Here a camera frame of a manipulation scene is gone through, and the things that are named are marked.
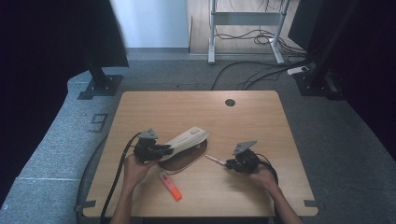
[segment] orange marker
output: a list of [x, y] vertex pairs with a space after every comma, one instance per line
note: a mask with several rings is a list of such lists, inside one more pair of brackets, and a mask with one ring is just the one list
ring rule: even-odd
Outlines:
[[176, 186], [172, 183], [171, 179], [165, 172], [160, 173], [160, 179], [165, 184], [166, 188], [169, 189], [172, 196], [175, 198], [176, 201], [181, 199], [181, 193], [178, 191]]

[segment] human hand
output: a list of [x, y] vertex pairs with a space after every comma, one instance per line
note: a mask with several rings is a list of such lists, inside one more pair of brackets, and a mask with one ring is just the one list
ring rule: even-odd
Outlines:
[[253, 180], [258, 186], [269, 191], [278, 189], [274, 175], [268, 169], [268, 167], [259, 164], [255, 173], [249, 175], [250, 179]]
[[134, 154], [129, 155], [124, 162], [124, 187], [126, 189], [134, 189], [146, 177], [149, 168], [157, 163], [158, 161], [149, 161], [143, 164], [137, 161]]

